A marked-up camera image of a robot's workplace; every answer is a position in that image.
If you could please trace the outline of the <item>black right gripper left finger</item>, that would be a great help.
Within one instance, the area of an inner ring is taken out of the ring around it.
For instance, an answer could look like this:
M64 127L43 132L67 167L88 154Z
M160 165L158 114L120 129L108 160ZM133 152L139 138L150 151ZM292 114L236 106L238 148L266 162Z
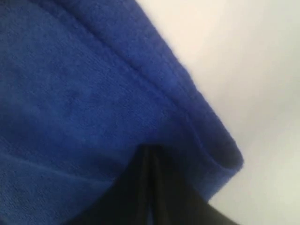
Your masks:
M149 147L141 146L108 191L77 217L78 225L146 225Z

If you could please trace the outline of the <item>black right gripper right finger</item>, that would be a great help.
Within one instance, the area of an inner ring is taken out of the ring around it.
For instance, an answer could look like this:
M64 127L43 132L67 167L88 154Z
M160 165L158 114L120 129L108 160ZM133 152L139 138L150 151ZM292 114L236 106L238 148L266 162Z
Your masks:
M149 146L149 188L155 225L234 225L210 206L159 145Z

